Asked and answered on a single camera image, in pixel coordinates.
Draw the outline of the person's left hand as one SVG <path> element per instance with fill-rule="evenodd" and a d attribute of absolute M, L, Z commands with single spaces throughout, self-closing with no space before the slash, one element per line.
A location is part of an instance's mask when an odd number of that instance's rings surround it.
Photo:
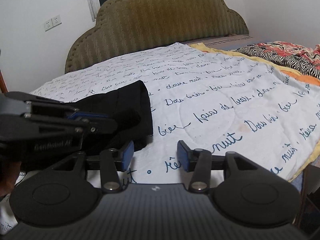
<path fill-rule="evenodd" d="M 15 187 L 16 180 L 20 174 L 21 162 L 1 162 L 1 185 L 0 196 L 9 194 Z"/>

